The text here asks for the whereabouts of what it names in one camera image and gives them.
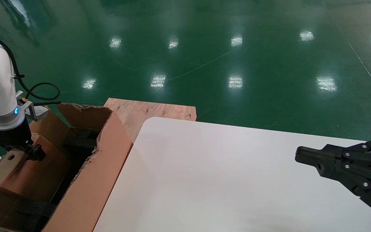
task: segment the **black cable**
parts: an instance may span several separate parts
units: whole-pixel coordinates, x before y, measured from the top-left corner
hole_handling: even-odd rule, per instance
[[[11,59],[11,62],[12,62],[12,67],[14,69],[14,73],[15,73],[15,77],[14,79],[17,79],[19,84],[21,85],[21,87],[27,92],[27,95],[26,95],[26,99],[28,99],[29,95],[37,98],[37,99],[40,99],[40,100],[44,100],[44,101],[48,101],[48,102],[37,102],[37,103],[34,103],[34,106],[38,106],[38,105],[48,105],[48,104],[59,104],[61,103],[60,101],[53,101],[55,99],[57,99],[59,97],[59,94],[60,94],[60,90],[58,88],[58,86],[56,86],[55,84],[53,83],[50,83],[50,82],[41,82],[41,83],[38,83],[36,85],[34,85],[33,87],[31,87],[31,89],[28,89],[24,82],[22,81],[22,78],[25,77],[25,75],[23,74],[19,74],[19,71],[18,71],[18,66],[16,65],[16,61],[15,61],[15,57],[14,55],[12,54],[12,51],[11,49],[9,49],[9,47],[3,42],[0,40],[0,44],[1,46],[3,46],[3,48],[5,49],[5,51],[8,53],[8,56],[9,58]],[[40,85],[50,85],[52,87],[54,87],[56,90],[57,90],[57,94],[55,97],[41,97],[37,94],[34,94],[32,91],[40,86]]]

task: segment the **floor line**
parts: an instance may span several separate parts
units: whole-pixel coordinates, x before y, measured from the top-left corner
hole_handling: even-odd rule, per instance
[[[202,67],[208,65],[209,63],[211,63],[211,62],[213,62],[213,61],[216,61],[216,60],[220,59],[221,57],[227,55],[228,53],[222,54],[221,56],[219,56],[219,57],[213,59],[212,61],[207,62],[207,63],[203,64],[202,66],[200,66],[200,67],[198,67],[198,68],[196,68],[196,69],[191,70],[190,72],[194,72],[194,71],[196,71],[197,69],[200,69],[200,68],[202,68]],[[189,74],[190,72],[186,72],[186,73],[184,73],[184,74],[182,74],[182,75],[179,75],[179,76],[173,77],[173,78],[171,78],[171,79],[168,79],[167,81],[170,81],[170,80],[173,80],[173,79],[179,78],[179,77],[181,77],[181,76],[187,75],[187,74]]]
[[[349,40],[347,39],[347,37],[345,36],[345,34],[341,31],[339,24],[336,22],[336,20],[334,20],[333,16],[331,15],[331,13],[330,13],[330,11],[328,10],[328,8],[327,8],[327,6],[326,6],[325,3],[324,3],[324,6],[326,7],[326,10],[327,10],[328,14],[330,15],[331,20],[333,20],[333,22],[336,23],[336,26],[337,26],[337,28],[339,29],[340,34],[343,36],[343,38],[346,40],[346,42],[347,42],[347,43],[349,44],[349,46],[352,48],[353,52],[354,52],[354,53],[356,54],[356,56],[359,58],[360,63],[362,63],[363,67],[365,68],[366,72],[368,73],[368,75],[369,75],[370,78],[371,78],[371,74],[370,74],[370,72],[368,71],[367,67],[365,66],[365,64],[363,63],[362,59],[359,57],[359,55],[357,54],[357,52],[356,52],[355,49],[353,48],[352,44],[350,44],[350,42],[349,42]]]

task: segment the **white table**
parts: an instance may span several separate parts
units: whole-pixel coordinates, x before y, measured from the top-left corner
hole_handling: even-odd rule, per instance
[[[369,206],[294,160],[360,142],[151,118],[94,232],[369,232]]]

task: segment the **plywood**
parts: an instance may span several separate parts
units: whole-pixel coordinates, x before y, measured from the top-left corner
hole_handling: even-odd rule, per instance
[[[197,118],[195,107],[190,106],[117,98],[108,98],[104,106],[117,112],[118,117],[133,142],[136,140],[143,123],[149,118],[162,117],[188,121],[195,121]]]

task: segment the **cardboard box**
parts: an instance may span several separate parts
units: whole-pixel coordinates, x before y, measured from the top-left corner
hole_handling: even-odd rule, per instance
[[[30,124],[33,141],[43,143],[44,150],[50,147],[49,162],[26,160],[18,150],[10,151],[0,161],[2,231],[24,228],[28,217],[18,213],[18,208],[27,200],[47,202],[52,198],[56,191],[53,186],[58,185],[69,168],[69,157],[61,144],[65,138],[73,136],[73,128],[99,131],[97,145],[72,180],[43,232],[92,232],[124,165],[132,141],[115,112],[106,107],[76,104],[59,104],[57,109],[71,128],[52,111],[40,122]],[[47,178],[49,175],[56,175],[56,178]]]

